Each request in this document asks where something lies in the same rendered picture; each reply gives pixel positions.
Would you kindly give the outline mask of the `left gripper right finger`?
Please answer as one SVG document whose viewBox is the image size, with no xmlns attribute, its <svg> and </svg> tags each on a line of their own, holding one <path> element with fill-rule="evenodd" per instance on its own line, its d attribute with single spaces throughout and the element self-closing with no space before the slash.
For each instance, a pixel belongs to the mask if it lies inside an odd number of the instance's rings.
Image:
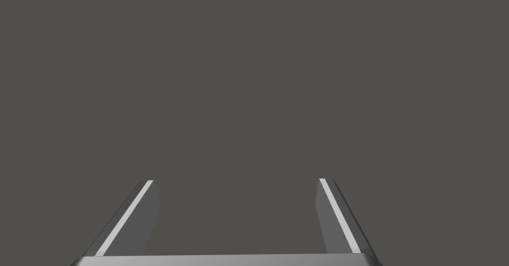
<svg viewBox="0 0 509 266">
<path fill-rule="evenodd" d="M 374 254 L 373 247 L 333 179 L 318 179 L 315 209 L 328 253 Z"/>
</svg>

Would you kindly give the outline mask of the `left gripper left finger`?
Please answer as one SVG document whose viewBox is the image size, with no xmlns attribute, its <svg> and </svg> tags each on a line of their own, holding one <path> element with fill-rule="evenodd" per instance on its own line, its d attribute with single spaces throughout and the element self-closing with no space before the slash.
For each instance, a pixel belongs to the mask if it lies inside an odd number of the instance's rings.
<svg viewBox="0 0 509 266">
<path fill-rule="evenodd" d="M 160 211 L 153 180 L 140 181 L 85 251 L 85 257 L 144 256 Z"/>
</svg>

